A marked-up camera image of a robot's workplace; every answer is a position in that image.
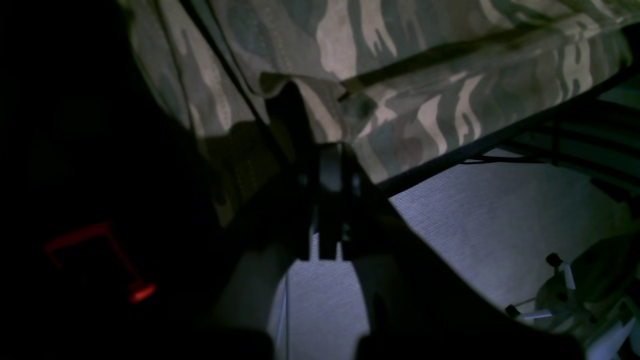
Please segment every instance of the camouflage fabric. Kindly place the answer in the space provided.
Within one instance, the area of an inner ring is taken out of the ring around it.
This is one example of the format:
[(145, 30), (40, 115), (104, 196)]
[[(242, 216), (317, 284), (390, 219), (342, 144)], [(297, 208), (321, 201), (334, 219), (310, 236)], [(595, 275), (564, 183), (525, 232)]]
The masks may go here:
[(242, 91), (293, 81), (317, 142), (353, 145), (376, 182), (585, 92), (631, 62), (625, 0), (120, 0), (160, 106), (219, 173), (227, 224), (278, 165)]

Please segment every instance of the gray fabric surface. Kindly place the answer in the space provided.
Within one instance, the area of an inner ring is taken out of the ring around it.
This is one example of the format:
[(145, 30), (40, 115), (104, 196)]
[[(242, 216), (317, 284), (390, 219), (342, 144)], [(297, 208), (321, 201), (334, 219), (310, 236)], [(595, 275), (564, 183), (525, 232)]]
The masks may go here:
[[(571, 261), (598, 240), (638, 228), (627, 207), (588, 177), (552, 165), (459, 165), (396, 195), (392, 203), (499, 308), (536, 295), (553, 274), (545, 263), (549, 253)], [(368, 324), (351, 264), (299, 262), (289, 278), (289, 359), (353, 358)], [(283, 293), (275, 302), (273, 330)], [(278, 346), (279, 359), (285, 358), (284, 346), (285, 341)]]

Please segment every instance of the gray carpet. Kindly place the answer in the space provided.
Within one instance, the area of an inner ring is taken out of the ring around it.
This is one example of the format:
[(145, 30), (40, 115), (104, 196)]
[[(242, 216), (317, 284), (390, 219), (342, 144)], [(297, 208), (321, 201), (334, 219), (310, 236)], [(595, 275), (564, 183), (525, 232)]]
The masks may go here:
[[(551, 165), (459, 165), (392, 203), (499, 308), (536, 295), (553, 274), (545, 263), (549, 253), (571, 261), (600, 239), (638, 228), (626, 205), (608, 198), (588, 177)], [(281, 316), (284, 293), (283, 282), (271, 319), (271, 333), (280, 338), (279, 359), (287, 357), (287, 344), (289, 359), (353, 358), (368, 324), (350, 263), (296, 263), (289, 272), (288, 319)]]

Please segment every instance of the camouflage cover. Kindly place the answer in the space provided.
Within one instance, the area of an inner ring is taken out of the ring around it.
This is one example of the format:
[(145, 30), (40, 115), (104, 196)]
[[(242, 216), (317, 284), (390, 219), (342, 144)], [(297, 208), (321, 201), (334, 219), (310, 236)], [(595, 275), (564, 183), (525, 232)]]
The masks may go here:
[(380, 182), (585, 92), (631, 62), (637, 0), (120, 0), (162, 109), (220, 175), (226, 225), (278, 165), (223, 70), (264, 100), (293, 81), (316, 141)]

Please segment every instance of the camouflage canopy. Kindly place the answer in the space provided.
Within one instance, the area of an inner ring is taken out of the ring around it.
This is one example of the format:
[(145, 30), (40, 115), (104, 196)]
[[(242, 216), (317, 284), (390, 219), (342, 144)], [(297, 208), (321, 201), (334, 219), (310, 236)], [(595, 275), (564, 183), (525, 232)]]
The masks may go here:
[(293, 82), (316, 141), (349, 142), (380, 182), (627, 67), (620, 29), (640, 16), (635, 0), (191, 0), (203, 29), (176, 0), (119, 3), (157, 103), (220, 177), (222, 225), (279, 171), (245, 99), (268, 121)]

